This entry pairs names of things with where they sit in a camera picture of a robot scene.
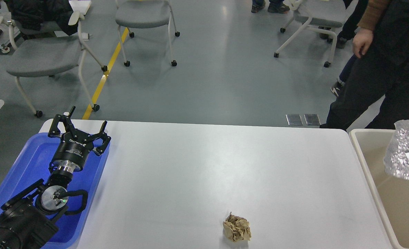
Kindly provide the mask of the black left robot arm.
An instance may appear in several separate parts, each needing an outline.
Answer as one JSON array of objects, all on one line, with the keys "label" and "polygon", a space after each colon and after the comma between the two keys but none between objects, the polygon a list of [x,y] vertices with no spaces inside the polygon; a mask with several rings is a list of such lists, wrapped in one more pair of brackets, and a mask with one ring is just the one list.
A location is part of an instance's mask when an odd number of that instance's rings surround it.
[{"label": "black left robot arm", "polygon": [[67,249],[81,236],[111,137],[77,129],[57,114],[32,136],[0,186],[0,249]]}]

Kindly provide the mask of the bystander bare hand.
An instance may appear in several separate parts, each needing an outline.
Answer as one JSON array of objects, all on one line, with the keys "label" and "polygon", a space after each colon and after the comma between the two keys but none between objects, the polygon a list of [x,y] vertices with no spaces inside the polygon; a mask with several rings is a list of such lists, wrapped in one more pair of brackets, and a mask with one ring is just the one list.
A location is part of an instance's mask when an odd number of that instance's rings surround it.
[{"label": "bystander bare hand", "polygon": [[374,38],[374,31],[361,27],[353,38],[353,53],[357,58],[362,58],[369,50]]}]

